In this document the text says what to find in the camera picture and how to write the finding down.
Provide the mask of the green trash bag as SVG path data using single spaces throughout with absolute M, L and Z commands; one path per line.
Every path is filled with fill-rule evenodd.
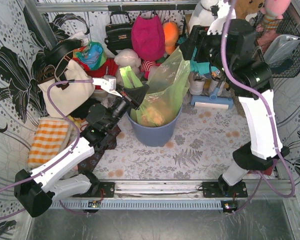
M 137 123 L 137 111 L 151 106 L 157 109 L 167 108 L 170 110 L 173 114 L 171 121 L 173 121 L 189 89 L 190 70 L 190 62 L 184 60 L 181 50 L 176 48 L 148 79 L 146 84 L 149 89 L 140 107 L 131 111 L 132 120 Z

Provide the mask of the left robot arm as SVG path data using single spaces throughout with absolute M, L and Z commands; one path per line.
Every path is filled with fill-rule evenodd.
M 54 202 L 67 197 L 94 197 L 104 193 L 100 190 L 100 180 L 90 171 L 68 179 L 61 178 L 97 150 L 109 146 L 112 130 L 128 110 L 140 107 L 148 89 L 147 84 L 137 88 L 118 85 L 115 90 L 117 97 L 110 107 L 97 103 L 89 108 L 88 125 L 73 143 L 31 172 L 22 169 L 16 174 L 14 196 L 31 217 L 42 215 Z

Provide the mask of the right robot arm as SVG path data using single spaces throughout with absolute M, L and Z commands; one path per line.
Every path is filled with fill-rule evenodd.
M 250 141 L 233 152 L 229 168 L 217 181 L 202 185 L 206 198 L 247 197 L 243 177 L 272 168 L 289 153 L 277 132 L 271 69 L 254 58 L 256 35 L 247 21 L 232 19 L 226 34 L 195 25 L 180 45 L 185 60 L 210 63 L 220 70 L 242 105 L 249 128 Z

